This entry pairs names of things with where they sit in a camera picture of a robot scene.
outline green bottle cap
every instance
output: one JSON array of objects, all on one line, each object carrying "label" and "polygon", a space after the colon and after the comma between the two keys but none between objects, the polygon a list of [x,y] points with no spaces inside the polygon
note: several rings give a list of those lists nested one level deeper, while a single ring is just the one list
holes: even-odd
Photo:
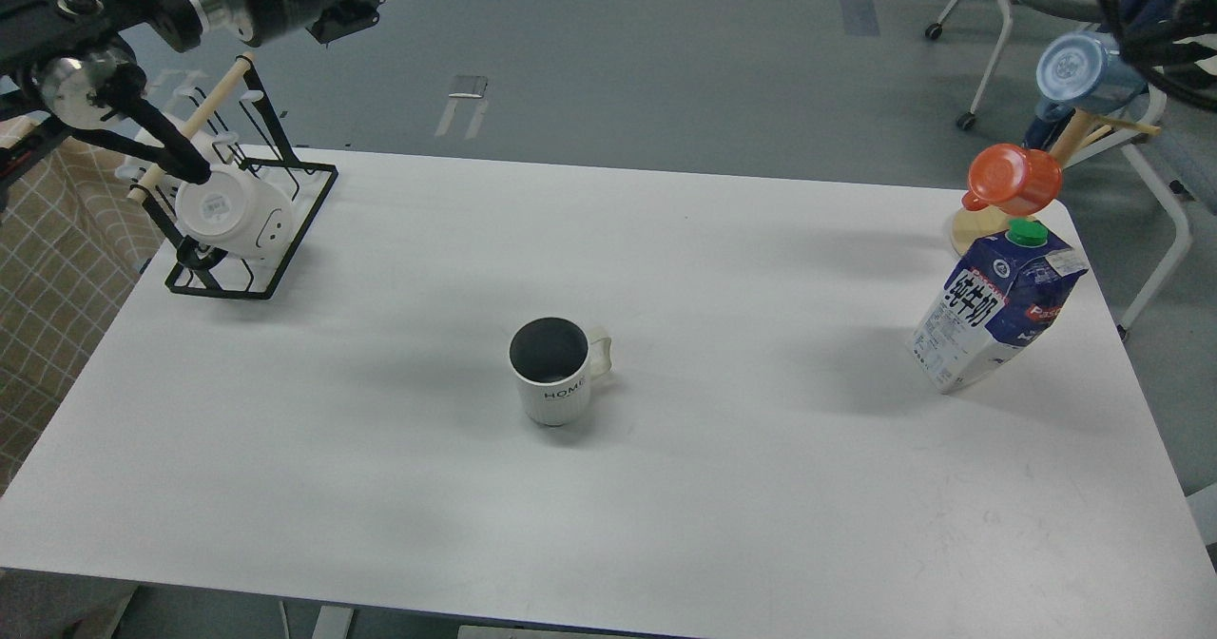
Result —
[{"label": "green bottle cap", "polygon": [[1048,228],[1028,219],[1010,219],[1010,231],[1005,237],[1017,246],[1043,246],[1048,243]]}]

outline white table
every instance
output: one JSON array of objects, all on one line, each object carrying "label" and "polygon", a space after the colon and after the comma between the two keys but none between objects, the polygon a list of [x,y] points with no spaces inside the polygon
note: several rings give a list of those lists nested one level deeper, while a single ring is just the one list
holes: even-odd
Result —
[{"label": "white table", "polygon": [[[691,637],[1212,637],[1093,276],[953,397],[903,349],[959,192],[310,155],[343,176],[273,301],[173,296],[158,254],[0,499],[0,566]],[[560,430],[506,366],[550,314],[616,338]]]}]

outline gray floor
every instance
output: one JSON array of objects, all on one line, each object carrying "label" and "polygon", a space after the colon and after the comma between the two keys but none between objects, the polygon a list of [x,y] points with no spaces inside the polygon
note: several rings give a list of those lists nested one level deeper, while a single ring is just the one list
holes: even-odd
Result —
[{"label": "gray floor", "polygon": [[[301,145],[961,189],[974,155],[1021,138],[1039,51],[1072,24],[1016,7],[980,122],[960,133],[953,122],[999,21],[992,0],[968,0],[940,41],[925,41],[946,1],[874,0],[877,35],[857,35],[842,0],[391,0],[372,32],[329,49],[296,33],[259,51],[259,71]],[[226,37],[187,55],[151,33],[130,40],[153,77],[157,67],[218,75],[242,50]],[[467,140],[471,105],[436,136],[456,74],[490,79]],[[1183,110],[1171,106],[1168,123],[1215,131],[1213,116]],[[1121,314],[1170,243],[1168,219],[1114,152],[1071,168],[1062,200]],[[1217,481],[1217,222],[1195,202],[1189,214],[1196,245],[1127,343],[1188,493]],[[293,635],[307,635],[316,605],[290,611]],[[360,617],[357,639],[455,635],[447,621]],[[277,622],[269,599],[153,589],[118,635],[275,635]]]}]

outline checkered fabric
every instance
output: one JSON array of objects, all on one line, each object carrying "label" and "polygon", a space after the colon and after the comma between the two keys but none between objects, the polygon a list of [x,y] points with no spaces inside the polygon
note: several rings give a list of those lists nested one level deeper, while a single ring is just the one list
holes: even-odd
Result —
[{"label": "checkered fabric", "polygon": [[[0,123],[0,146],[33,124]],[[0,493],[163,237],[113,175],[123,157],[66,140],[0,215]]]}]

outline wooden cup stand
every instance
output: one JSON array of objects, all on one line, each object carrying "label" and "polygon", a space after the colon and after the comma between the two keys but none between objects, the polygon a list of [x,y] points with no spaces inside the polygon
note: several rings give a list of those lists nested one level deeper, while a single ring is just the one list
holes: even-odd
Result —
[{"label": "wooden cup stand", "polygon": [[[1101,133],[1100,129],[1100,133],[1092,133],[1095,124],[1104,124],[1106,131]],[[1160,127],[1126,122],[1126,119],[1112,119],[1109,116],[1095,116],[1087,111],[1076,110],[1073,118],[1065,127],[1065,131],[1056,138],[1056,142],[1053,144],[1053,148],[1048,153],[1055,158],[1058,166],[1065,168],[1070,158],[1073,158],[1073,155],[1077,155],[1082,146],[1099,140],[1105,133],[1111,131],[1112,128],[1137,129],[1137,131],[1151,136],[1162,131]],[[1034,215],[1030,215],[1028,218],[1034,219]],[[961,257],[977,239],[1009,230],[1010,219],[1011,215],[999,209],[999,207],[983,207],[981,211],[959,209],[955,212],[955,217],[950,224],[950,245],[954,246],[955,252]]]},{"label": "wooden cup stand", "polygon": [[[235,150],[240,157],[235,158],[235,163],[251,175],[262,176],[263,180],[265,176],[279,175],[285,187],[292,190],[288,198],[296,206],[297,218],[301,218],[299,226],[282,257],[273,265],[254,265],[246,258],[226,253],[215,254],[218,259],[208,265],[184,265],[180,252],[187,239],[173,219],[173,202],[157,187],[166,175],[164,170],[157,166],[148,167],[139,180],[133,181],[127,198],[144,207],[161,232],[164,232],[166,239],[179,248],[178,263],[174,263],[166,279],[166,287],[173,293],[219,299],[270,299],[338,178],[338,168],[333,163],[303,162],[297,157],[274,106],[270,105],[265,85],[253,66],[253,55],[248,51],[236,58],[212,93],[206,94],[200,90],[203,101],[195,101],[195,112],[178,128],[181,135],[189,140],[204,127],[212,128],[215,133],[217,124],[212,123],[213,116],[220,127],[226,128],[217,110],[240,84],[247,88],[245,96],[240,97],[241,111],[262,138],[270,157],[247,157],[237,145]],[[252,110],[245,105],[246,101]]]}]

